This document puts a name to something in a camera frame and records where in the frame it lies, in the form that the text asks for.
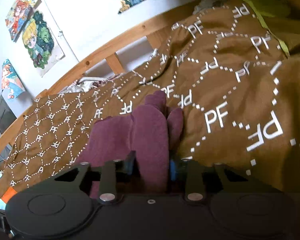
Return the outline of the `red anime poster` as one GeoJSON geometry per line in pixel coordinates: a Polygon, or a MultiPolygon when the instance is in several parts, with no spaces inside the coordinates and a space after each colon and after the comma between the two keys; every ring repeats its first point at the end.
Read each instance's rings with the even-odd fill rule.
{"type": "Polygon", "coordinates": [[[30,11],[31,5],[27,0],[16,0],[11,6],[5,18],[5,23],[12,41],[17,39],[30,11]]]}

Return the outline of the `dark wall panel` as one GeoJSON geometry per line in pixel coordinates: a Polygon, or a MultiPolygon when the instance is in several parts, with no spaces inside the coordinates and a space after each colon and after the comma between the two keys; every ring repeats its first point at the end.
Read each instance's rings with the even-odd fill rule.
{"type": "Polygon", "coordinates": [[[0,133],[4,133],[6,129],[16,120],[15,114],[11,111],[10,107],[2,97],[0,96],[0,133]]]}

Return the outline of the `blonde anime character poster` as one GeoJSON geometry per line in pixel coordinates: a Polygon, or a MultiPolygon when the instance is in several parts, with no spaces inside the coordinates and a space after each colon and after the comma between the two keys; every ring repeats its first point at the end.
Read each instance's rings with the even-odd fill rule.
{"type": "Polygon", "coordinates": [[[53,32],[38,10],[26,22],[22,41],[40,77],[43,77],[58,61],[65,57],[53,32]]]}

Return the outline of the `small blue anime poster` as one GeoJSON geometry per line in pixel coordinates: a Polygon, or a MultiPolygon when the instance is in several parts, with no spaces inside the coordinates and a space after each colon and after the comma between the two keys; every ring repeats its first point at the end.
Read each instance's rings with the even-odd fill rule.
{"type": "Polygon", "coordinates": [[[1,90],[5,89],[8,90],[8,100],[14,100],[26,91],[9,59],[2,64],[1,90]]]}

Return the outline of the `maroon long-sleeve shirt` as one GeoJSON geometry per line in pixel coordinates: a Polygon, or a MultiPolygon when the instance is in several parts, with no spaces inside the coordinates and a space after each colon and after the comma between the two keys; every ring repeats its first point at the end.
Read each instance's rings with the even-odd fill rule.
{"type": "Polygon", "coordinates": [[[183,131],[181,108],[166,105],[166,94],[156,91],[127,116],[109,116],[96,121],[88,144],[76,163],[92,167],[124,160],[134,151],[146,192],[162,192],[168,180],[170,153],[178,147],[183,131]]]}

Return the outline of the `wooden bed frame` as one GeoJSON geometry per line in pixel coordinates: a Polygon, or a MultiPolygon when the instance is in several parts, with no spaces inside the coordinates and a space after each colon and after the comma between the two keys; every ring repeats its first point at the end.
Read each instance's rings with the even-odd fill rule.
{"type": "Polygon", "coordinates": [[[117,51],[127,45],[139,40],[142,37],[147,37],[151,47],[157,48],[168,35],[168,27],[175,22],[189,17],[200,0],[194,0],[185,5],[178,6],[169,11],[163,12],[139,24],[133,25],[119,36],[113,38],[90,55],[76,64],[66,74],[64,74],[55,84],[49,89],[43,90],[36,98],[52,95],[60,92],[62,88],[70,85],[75,80],[83,77],[84,73],[98,64],[102,60],[106,60],[108,66],[115,74],[124,72],[122,63],[119,60],[117,51]]]}

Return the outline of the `brown PF patterned quilt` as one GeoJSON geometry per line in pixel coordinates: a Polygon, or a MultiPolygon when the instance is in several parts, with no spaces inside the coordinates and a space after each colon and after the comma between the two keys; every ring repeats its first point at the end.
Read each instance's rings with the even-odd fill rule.
{"type": "Polygon", "coordinates": [[[234,0],[175,23],[151,60],[114,82],[36,99],[0,169],[0,203],[76,164],[96,121],[159,90],[183,111],[177,158],[300,192],[300,20],[234,0]]]}

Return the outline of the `patterned white bedsheet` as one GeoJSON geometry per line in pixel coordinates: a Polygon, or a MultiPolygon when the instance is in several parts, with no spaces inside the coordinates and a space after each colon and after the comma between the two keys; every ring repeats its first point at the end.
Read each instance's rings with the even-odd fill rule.
{"type": "Polygon", "coordinates": [[[84,76],[75,80],[72,84],[64,87],[60,93],[78,93],[88,92],[91,89],[102,87],[109,82],[114,82],[115,79],[121,77],[123,73],[112,75],[110,77],[92,77],[84,76]]]}

